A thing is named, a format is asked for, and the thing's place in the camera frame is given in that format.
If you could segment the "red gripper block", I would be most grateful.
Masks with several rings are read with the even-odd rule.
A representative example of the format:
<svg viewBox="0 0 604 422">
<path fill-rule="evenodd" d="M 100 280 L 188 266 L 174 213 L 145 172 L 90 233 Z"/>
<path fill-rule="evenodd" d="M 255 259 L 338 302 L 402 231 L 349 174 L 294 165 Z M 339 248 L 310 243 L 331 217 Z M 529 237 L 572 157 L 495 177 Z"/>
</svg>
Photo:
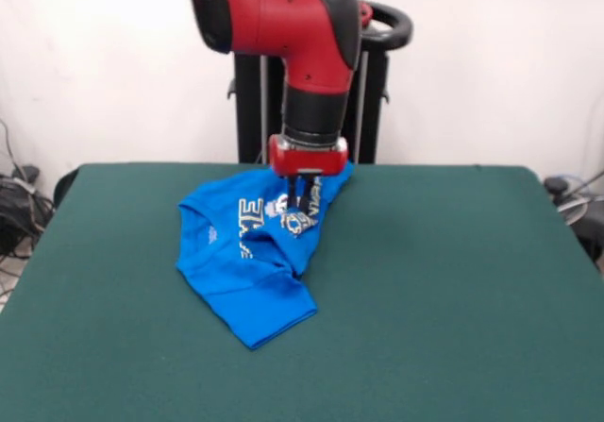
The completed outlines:
<svg viewBox="0 0 604 422">
<path fill-rule="evenodd" d="M 315 175 L 336 176 L 346 167 L 348 144 L 344 137 L 328 148 L 307 148 L 294 145 L 282 134 L 269 138 L 269 161 L 280 177 L 288 177 L 288 205 L 298 206 L 297 185 L 300 175 L 305 175 L 304 190 L 300 197 L 300 210 L 310 212 Z"/>
</svg>

